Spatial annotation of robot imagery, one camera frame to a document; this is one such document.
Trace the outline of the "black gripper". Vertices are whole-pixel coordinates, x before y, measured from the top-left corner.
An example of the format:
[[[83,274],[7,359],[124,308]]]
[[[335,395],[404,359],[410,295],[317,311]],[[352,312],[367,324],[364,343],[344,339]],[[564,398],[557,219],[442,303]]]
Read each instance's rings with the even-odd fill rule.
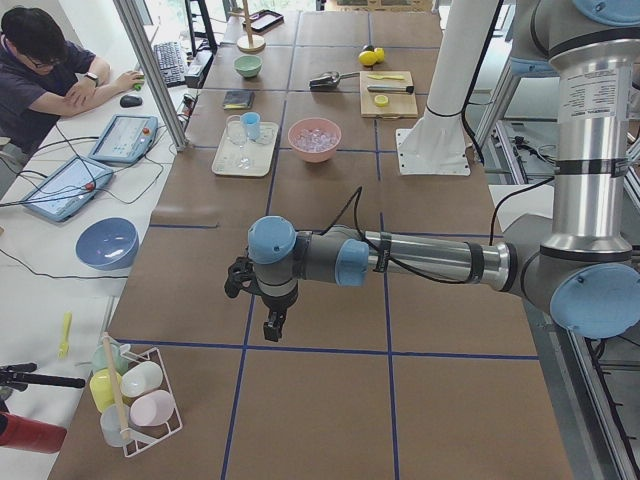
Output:
[[[282,338],[287,310],[298,299],[298,288],[294,287],[291,291],[282,295],[262,293],[261,298],[269,310],[268,318],[263,324],[264,338],[270,342],[277,342]]]

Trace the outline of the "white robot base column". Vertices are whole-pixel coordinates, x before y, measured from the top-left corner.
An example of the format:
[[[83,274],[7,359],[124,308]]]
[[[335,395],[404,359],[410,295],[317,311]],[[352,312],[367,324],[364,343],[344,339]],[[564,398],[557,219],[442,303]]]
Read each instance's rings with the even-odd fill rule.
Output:
[[[424,114],[410,129],[396,131],[402,175],[468,176],[463,113],[503,3],[453,1]]]

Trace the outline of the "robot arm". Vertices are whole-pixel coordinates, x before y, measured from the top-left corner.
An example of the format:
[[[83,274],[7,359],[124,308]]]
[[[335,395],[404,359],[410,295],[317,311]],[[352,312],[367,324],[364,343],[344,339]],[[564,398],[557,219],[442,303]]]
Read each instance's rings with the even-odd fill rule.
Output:
[[[493,246],[333,225],[319,234],[268,216],[228,270],[225,291],[261,297],[266,339],[282,335],[300,280],[359,286],[368,271],[405,271],[444,284],[484,283],[520,296],[591,339],[639,320],[639,274],[620,233],[634,61],[635,1],[521,1],[512,64],[560,78],[553,215],[524,215]]]

